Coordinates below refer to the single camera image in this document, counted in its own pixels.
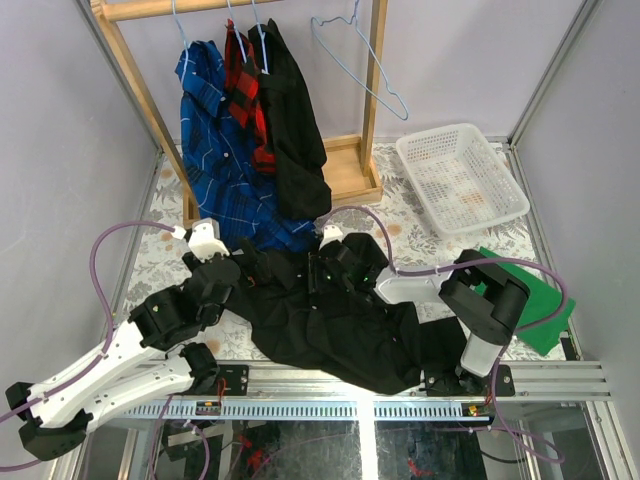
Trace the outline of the black button shirt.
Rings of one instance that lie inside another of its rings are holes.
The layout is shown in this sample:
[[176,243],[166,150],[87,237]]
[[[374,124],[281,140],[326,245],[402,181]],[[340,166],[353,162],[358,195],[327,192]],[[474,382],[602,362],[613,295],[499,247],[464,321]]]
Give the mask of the black button shirt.
[[333,289],[320,301],[308,291],[308,255],[266,249],[273,283],[245,288],[242,273],[229,310],[247,320],[251,339],[270,360],[327,372],[347,383],[394,395],[418,385],[420,326],[417,309],[387,314],[368,310],[359,315],[356,301]]

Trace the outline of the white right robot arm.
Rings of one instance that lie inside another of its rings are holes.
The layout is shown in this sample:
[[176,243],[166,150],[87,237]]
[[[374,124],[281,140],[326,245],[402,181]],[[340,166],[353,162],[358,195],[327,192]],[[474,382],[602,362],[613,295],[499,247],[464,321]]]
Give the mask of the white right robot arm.
[[357,302],[357,314],[416,310],[421,302],[446,305],[452,316],[420,326],[421,371],[430,396],[492,395],[499,368],[530,290],[497,258],[472,249],[451,265],[398,270],[378,247],[360,248],[353,235],[332,241],[309,258],[309,292],[320,301],[341,289]]

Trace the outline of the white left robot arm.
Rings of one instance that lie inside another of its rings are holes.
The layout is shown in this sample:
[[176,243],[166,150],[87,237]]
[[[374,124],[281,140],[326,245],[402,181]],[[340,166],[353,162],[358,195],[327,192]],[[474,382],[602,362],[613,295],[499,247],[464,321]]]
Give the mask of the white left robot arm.
[[242,250],[193,249],[183,258],[189,277],[148,296],[103,343],[45,381],[8,387],[23,448],[39,461],[54,460],[158,397],[232,388],[234,370],[198,338],[229,310],[244,256]]

